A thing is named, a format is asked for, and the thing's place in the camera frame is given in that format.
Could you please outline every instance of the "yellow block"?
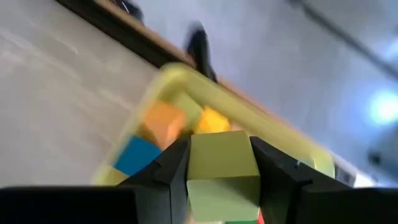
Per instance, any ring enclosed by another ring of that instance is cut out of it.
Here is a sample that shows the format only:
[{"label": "yellow block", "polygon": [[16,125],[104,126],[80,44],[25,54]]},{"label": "yellow block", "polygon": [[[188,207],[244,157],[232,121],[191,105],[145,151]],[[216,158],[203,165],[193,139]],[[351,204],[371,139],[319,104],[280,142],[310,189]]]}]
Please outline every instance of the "yellow block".
[{"label": "yellow block", "polygon": [[229,131],[231,125],[227,118],[206,106],[195,128],[195,134]]}]

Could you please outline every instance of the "toy block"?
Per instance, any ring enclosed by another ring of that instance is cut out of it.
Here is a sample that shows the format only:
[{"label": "toy block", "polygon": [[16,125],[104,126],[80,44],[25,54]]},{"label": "toy block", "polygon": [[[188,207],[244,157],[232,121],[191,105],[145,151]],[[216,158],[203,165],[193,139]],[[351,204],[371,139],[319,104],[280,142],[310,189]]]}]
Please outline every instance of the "toy block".
[{"label": "toy block", "polygon": [[206,106],[195,128],[195,134],[229,131],[230,127],[231,125],[227,118]]},{"label": "toy block", "polygon": [[170,104],[185,113],[185,131],[193,130],[200,119],[202,107],[186,93],[179,93],[170,99]]},{"label": "toy block", "polygon": [[197,222],[255,220],[260,174],[247,134],[191,136],[187,189]]},{"label": "toy block", "polygon": [[184,124],[184,111],[157,101],[144,116],[141,136],[163,151],[178,138]]},{"label": "toy block", "polygon": [[225,222],[225,224],[258,224],[258,222],[256,220],[252,220],[252,221]]},{"label": "toy block", "polygon": [[262,217],[261,210],[259,212],[259,218],[257,219],[257,224],[264,224],[264,218]]},{"label": "toy block", "polygon": [[150,164],[162,151],[152,143],[132,136],[116,161],[114,168],[128,176]]},{"label": "toy block", "polygon": [[196,221],[193,219],[192,211],[191,211],[190,208],[189,208],[188,211],[187,211],[187,217],[186,217],[184,223],[185,223],[185,224],[224,224],[224,222],[222,222],[222,221],[217,221],[217,222],[196,222]]}]

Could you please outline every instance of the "green block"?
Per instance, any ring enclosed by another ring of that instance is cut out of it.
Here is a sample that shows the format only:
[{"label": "green block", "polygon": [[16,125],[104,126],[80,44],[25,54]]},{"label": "green block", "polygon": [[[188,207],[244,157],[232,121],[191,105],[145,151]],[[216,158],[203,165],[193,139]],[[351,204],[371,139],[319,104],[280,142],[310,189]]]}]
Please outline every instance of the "green block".
[{"label": "green block", "polygon": [[240,221],[240,222],[226,222],[225,224],[258,224],[256,220],[253,221]]},{"label": "green block", "polygon": [[184,130],[193,130],[200,120],[202,107],[186,93],[178,93],[170,99],[170,104],[185,112]]},{"label": "green block", "polygon": [[244,131],[194,134],[187,179],[195,221],[258,218],[260,173]]}]

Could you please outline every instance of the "orange block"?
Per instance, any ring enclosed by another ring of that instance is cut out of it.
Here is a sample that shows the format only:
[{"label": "orange block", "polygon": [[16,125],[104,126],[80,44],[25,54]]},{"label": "orange block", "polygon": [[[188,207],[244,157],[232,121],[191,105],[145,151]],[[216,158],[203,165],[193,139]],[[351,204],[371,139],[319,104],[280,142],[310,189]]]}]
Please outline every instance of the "orange block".
[{"label": "orange block", "polygon": [[150,131],[148,136],[153,136],[161,150],[167,149],[178,138],[184,124],[184,112],[161,101],[147,111],[143,122],[145,129]]}]

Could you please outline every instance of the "yellow-green block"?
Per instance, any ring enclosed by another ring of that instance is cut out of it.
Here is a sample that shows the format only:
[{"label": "yellow-green block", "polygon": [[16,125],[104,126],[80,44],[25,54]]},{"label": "yellow-green block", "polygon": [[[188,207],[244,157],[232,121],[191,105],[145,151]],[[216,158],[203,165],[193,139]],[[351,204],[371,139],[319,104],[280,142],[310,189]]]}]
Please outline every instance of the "yellow-green block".
[{"label": "yellow-green block", "polygon": [[258,224],[258,222],[256,220],[251,220],[251,221],[226,222],[225,224]]},{"label": "yellow-green block", "polygon": [[257,219],[260,174],[247,134],[194,134],[187,189],[197,222]]}]

